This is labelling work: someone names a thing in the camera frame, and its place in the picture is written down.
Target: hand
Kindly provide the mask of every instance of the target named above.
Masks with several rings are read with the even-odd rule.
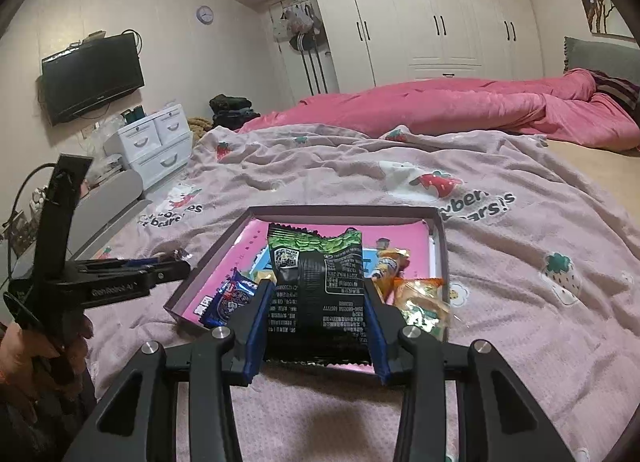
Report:
[[[40,392],[55,390],[66,398],[74,398],[82,390],[81,375],[86,368],[87,354],[85,339],[92,336],[93,325],[84,317],[78,337],[64,352],[76,380],[68,386],[59,386],[47,372],[34,369],[33,365],[33,358],[56,358],[60,355],[58,351],[43,334],[22,330],[17,323],[11,323],[0,342],[0,398],[17,408],[31,423],[37,420],[33,403],[40,398]]]

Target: drawer handle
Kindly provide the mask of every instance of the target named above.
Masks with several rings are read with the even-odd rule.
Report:
[[[169,166],[173,166],[176,160],[178,160],[177,153],[174,154],[174,158],[162,160],[160,164],[162,164],[165,168],[168,168]]]

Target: pile of dark clothes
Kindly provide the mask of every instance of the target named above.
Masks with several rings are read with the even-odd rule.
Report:
[[[251,101],[244,97],[227,97],[223,94],[209,101],[213,110],[213,126],[224,126],[230,130],[239,130],[252,119],[260,117],[251,109]]]

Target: triangular cutout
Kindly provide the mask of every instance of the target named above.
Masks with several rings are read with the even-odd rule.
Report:
[[[536,429],[536,419],[502,372],[491,372],[491,379],[494,382],[502,432],[513,435]]]
[[[98,423],[98,430],[123,437],[133,434],[142,374],[133,374],[113,399]]]

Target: television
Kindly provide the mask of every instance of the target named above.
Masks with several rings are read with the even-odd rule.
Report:
[[[42,93],[52,125],[71,121],[145,85],[130,32],[95,39],[42,60]]]

